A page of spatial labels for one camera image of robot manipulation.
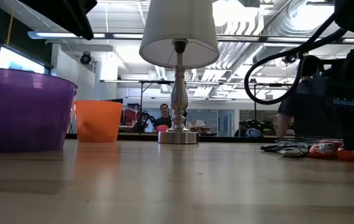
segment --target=camera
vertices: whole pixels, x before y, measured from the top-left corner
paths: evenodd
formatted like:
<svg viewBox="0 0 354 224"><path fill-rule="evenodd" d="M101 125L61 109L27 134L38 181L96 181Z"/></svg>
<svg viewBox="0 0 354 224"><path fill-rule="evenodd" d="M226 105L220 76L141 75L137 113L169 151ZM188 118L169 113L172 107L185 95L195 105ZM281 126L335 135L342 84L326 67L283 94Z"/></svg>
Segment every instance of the camera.
<svg viewBox="0 0 354 224"><path fill-rule="evenodd" d="M83 52L83 56L80 59L80 62L83 65L89 65L91 63L91 52Z"/></svg>

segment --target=candy wrapper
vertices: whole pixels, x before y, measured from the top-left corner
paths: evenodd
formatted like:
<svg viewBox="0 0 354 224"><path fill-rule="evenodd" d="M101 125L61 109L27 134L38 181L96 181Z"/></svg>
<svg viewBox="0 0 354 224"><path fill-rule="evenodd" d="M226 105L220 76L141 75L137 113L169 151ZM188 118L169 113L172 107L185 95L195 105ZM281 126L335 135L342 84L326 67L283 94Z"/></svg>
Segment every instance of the candy wrapper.
<svg viewBox="0 0 354 224"><path fill-rule="evenodd" d="M318 159L333 159L337 157L337 148L334 143L320 142L309 149L308 156Z"/></svg>
<svg viewBox="0 0 354 224"><path fill-rule="evenodd" d="M279 152L282 149L287 148L300 148L300 149L309 149L311 144L306 142L298 141L279 141L277 144L261 146L260 150L265 152Z"/></svg>
<svg viewBox="0 0 354 224"><path fill-rule="evenodd" d="M344 149L344 146L340 146L337 151L337 157L341 161L354 162L354 150L348 151Z"/></svg>
<svg viewBox="0 0 354 224"><path fill-rule="evenodd" d="M278 151L283 157L307 157L309 150L303 147L288 147Z"/></svg>

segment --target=table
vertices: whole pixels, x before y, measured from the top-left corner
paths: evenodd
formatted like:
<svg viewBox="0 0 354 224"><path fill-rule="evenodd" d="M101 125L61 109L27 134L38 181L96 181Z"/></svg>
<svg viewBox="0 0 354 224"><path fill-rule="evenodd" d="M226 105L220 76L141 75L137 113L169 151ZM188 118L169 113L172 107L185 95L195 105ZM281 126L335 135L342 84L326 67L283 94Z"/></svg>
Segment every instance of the table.
<svg viewBox="0 0 354 224"><path fill-rule="evenodd" d="M354 223L354 163L260 145L66 140L0 154L0 223Z"/></svg>

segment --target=lamp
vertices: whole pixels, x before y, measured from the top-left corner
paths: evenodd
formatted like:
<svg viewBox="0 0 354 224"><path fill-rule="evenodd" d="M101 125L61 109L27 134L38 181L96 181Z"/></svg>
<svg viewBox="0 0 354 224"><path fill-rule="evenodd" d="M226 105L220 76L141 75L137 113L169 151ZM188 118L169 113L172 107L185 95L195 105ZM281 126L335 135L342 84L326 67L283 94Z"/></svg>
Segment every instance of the lamp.
<svg viewBox="0 0 354 224"><path fill-rule="evenodd" d="M159 143L196 144L197 133L184 124L188 107L185 69L211 65L220 56L212 1L152 0L139 54L149 63L175 70L172 127L159 133Z"/></svg>

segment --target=purple plastic bowl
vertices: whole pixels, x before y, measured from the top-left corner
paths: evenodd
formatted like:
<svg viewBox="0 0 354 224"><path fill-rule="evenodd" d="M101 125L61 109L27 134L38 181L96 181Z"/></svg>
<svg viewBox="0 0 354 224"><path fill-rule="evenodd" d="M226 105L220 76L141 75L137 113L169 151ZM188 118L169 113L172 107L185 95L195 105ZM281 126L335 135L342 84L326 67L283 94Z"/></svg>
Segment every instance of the purple plastic bowl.
<svg viewBox="0 0 354 224"><path fill-rule="evenodd" d="M0 69L0 152L62 150L76 89L63 78Z"/></svg>

